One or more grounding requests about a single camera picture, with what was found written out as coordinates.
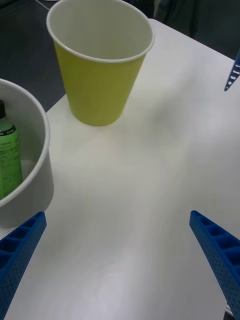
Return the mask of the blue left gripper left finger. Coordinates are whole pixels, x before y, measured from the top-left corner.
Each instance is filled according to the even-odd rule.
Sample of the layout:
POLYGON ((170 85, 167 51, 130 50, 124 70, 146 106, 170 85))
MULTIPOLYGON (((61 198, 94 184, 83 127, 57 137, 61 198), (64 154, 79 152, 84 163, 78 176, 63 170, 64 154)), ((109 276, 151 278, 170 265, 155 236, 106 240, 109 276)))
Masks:
POLYGON ((32 255, 47 227, 38 212, 0 240, 0 319, 4 319, 32 255))

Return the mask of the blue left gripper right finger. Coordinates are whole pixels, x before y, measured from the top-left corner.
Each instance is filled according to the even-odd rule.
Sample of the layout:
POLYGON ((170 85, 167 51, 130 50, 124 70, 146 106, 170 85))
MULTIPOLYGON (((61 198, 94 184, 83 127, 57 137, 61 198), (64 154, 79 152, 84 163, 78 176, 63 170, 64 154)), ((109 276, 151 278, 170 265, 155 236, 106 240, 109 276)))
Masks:
POLYGON ((234 319, 240 318, 240 240, 198 211, 189 226, 226 299, 234 319))

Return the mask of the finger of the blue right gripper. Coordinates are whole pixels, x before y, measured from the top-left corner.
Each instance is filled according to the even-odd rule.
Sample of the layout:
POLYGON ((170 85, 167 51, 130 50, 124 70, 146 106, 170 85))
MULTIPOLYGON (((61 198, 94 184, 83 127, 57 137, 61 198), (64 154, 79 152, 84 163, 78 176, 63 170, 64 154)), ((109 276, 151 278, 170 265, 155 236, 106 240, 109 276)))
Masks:
POLYGON ((226 84, 224 87, 225 92, 229 90, 229 88, 233 85, 233 83, 237 80, 239 76, 240 76, 240 50, 237 53, 236 59, 233 63, 230 74, 226 81, 226 84))

